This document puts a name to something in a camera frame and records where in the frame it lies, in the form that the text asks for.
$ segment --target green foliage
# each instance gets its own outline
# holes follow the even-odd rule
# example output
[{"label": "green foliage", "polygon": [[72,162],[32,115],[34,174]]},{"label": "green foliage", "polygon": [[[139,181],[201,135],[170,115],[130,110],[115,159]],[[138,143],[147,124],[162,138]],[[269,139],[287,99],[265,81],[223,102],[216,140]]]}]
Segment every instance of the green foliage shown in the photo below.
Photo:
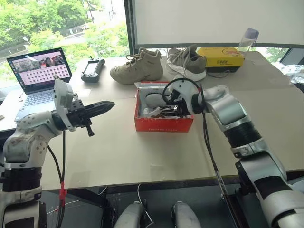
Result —
[{"label": "green foliage", "polygon": [[31,43],[29,45],[30,52],[48,50],[55,47],[55,44],[62,41],[64,38],[59,32],[53,33],[50,30],[32,33]]},{"label": "green foliage", "polygon": [[94,51],[88,46],[87,43],[59,46],[58,44],[63,39],[63,36],[60,35],[59,32],[53,33],[50,30],[33,33],[31,40],[32,45],[29,45],[28,48],[30,52],[36,52],[62,47],[72,71],[77,69],[77,63],[79,60],[94,56]]},{"label": "green foliage", "polygon": [[100,0],[89,0],[87,2],[91,3],[92,5],[101,6]]},{"label": "green foliage", "polygon": [[57,10],[66,28],[83,24],[86,19],[86,10],[79,0],[60,0]]},{"label": "green foliage", "polygon": [[32,33],[63,31],[84,24],[81,0],[0,0],[0,48],[31,41]]},{"label": "green foliage", "polygon": [[75,71],[77,69],[77,63],[81,59],[89,58],[90,56],[95,57],[94,51],[87,43],[65,45],[62,46],[62,49],[65,53],[71,71]]},{"label": "green foliage", "polygon": [[8,62],[4,62],[0,65],[0,76],[1,79],[4,79],[5,81],[16,80]]},{"label": "green foliage", "polygon": [[124,57],[129,54],[128,35],[125,23],[111,28],[93,25],[86,31],[89,46],[103,57]]},{"label": "green foliage", "polygon": [[279,61],[287,52],[288,48],[276,48],[276,47],[268,47],[266,53],[270,54],[270,56],[266,57],[266,59],[271,62]]}]

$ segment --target laptop keyboard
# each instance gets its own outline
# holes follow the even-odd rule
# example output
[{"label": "laptop keyboard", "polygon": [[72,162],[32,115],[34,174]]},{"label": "laptop keyboard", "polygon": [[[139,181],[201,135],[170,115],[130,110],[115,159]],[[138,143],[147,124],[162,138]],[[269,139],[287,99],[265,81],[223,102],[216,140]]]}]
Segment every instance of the laptop keyboard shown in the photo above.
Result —
[{"label": "laptop keyboard", "polygon": [[54,93],[53,91],[47,92],[47,93],[41,93],[37,95],[31,95],[28,96],[23,104],[23,107],[29,106],[29,105],[35,105],[40,104],[44,102],[49,102],[54,99]]}]

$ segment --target white wall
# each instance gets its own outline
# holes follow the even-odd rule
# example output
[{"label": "white wall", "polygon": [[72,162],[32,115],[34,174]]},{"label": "white wall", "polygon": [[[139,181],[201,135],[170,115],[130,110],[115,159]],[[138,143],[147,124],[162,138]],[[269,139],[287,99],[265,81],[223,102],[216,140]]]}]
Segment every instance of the white wall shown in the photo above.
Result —
[{"label": "white wall", "polygon": [[136,44],[304,44],[304,0],[134,0]]}]

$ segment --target power cord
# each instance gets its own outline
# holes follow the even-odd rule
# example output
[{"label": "power cord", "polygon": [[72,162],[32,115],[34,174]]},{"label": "power cord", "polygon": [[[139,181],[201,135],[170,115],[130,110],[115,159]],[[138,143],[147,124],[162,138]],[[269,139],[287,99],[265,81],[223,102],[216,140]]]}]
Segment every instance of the power cord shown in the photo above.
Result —
[{"label": "power cord", "polygon": [[57,216],[57,222],[56,222],[56,227],[60,228],[62,225],[62,221],[63,221],[63,217],[65,215],[65,196],[67,193],[67,190],[64,189],[64,181],[65,181],[65,172],[66,172],[66,131],[63,131],[63,160],[62,160],[62,174],[59,168],[59,164],[58,164],[58,160],[55,156],[55,154],[53,153],[52,149],[50,148],[50,146],[47,146],[48,150],[50,151],[56,168],[57,168],[57,172],[58,172],[58,176],[59,176],[59,180],[60,180],[60,191],[59,191],[59,206],[58,206],[58,216]]},{"label": "power cord", "polygon": [[[102,192],[100,192],[98,194],[98,196],[100,196],[101,194],[103,194],[106,189],[107,189],[107,186],[102,190]],[[75,201],[72,201],[72,202],[65,203],[65,206],[68,205],[68,204],[71,204],[71,203],[76,203],[76,202],[79,202],[79,200],[75,200]],[[49,215],[49,214],[51,214],[51,213],[53,213],[55,211],[58,211],[58,208],[56,208],[55,210],[52,210],[52,211],[48,212],[47,215]]]},{"label": "power cord", "polygon": [[20,100],[20,98],[22,97],[22,95],[24,94],[24,91],[22,92],[22,94],[20,95],[20,97],[18,98],[18,101],[21,102],[23,100]]},{"label": "power cord", "polygon": [[[141,197],[140,197],[140,195],[139,195],[139,187],[140,187],[140,185],[141,185],[141,184],[139,184],[138,187],[137,187],[137,195],[138,195],[138,199],[139,199],[140,203],[143,205],[142,200],[141,200]],[[146,213],[146,215],[148,216],[148,218],[150,219],[150,222],[151,222],[149,225],[147,225],[147,226],[145,227],[145,228],[148,228],[149,226],[151,226],[152,224],[154,224],[154,222],[152,221],[152,219],[151,219],[150,215],[148,214],[147,210],[145,210],[145,213]]]},{"label": "power cord", "polygon": [[223,194],[223,197],[225,199],[225,201],[227,202],[228,205],[231,205],[231,202],[230,202],[230,199],[228,197],[228,192],[227,192],[227,189],[226,189],[226,186],[225,186],[225,183],[219,173],[219,170],[218,170],[218,167],[215,163],[215,160],[214,160],[214,157],[213,157],[213,154],[212,154],[212,149],[211,149],[211,145],[210,145],[210,140],[209,140],[209,133],[208,133],[208,128],[207,128],[207,121],[206,121],[206,113],[204,112],[205,111],[205,108],[206,108],[206,100],[205,100],[205,97],[204,97],[204,93],[203,93],[203,87],[202,85],[200,85],[200,87],[191,79],[188,79],[188,78],[177,78],[177,79],[174,79],[172,80],[171,82],[169,82],[165,88],[164,88],[164,91],[162,92],[162,98],[164,99],[165,102],[168,102],[168,99],[164,96],[164,93],[166,91],[166,89],[173,83],[173,82],[176,82],[176,81],[181,81],[181,80],[187,80],[187,81],[190,81],[193,85],[195,85],[195,87],[198,89],[198,92],[201,93],[201,98],[202,98],[202,115],[203,115],[203,136],[204,136],[204,141],[205,141],[205,145],[207,147],[207,150],[208,150],[208,153],[209,153],[209,156],[211,158],[211,161],[212,161],[212,165],[213,165],[213,169],[214,169],[214,172],[215,172],[215,175],[217,177],[217,180],[218,180],[218,184],[219,184],[219,187],[221,189],[221,192]]},{"label": "power cord", "polygon": [[224,72],[218,73],[216,75],[210,74],[206,71],[206,75],[210,76],[210,77],[215,77],[215,78],[225,78],[229,75],[230,70],[225,70]]}]

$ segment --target laptop screen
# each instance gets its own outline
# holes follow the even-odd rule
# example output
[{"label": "laptop screen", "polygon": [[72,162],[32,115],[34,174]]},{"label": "laptop screen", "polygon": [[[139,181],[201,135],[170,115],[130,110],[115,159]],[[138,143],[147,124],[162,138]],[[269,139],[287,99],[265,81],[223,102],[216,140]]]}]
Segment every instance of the laptop screen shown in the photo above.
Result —
[{"label": "laptop screen", "polygon": [[26,94],[52,89],[55,78],[69,82],[72,76],[61,48],[15,56],[7,61]]}]

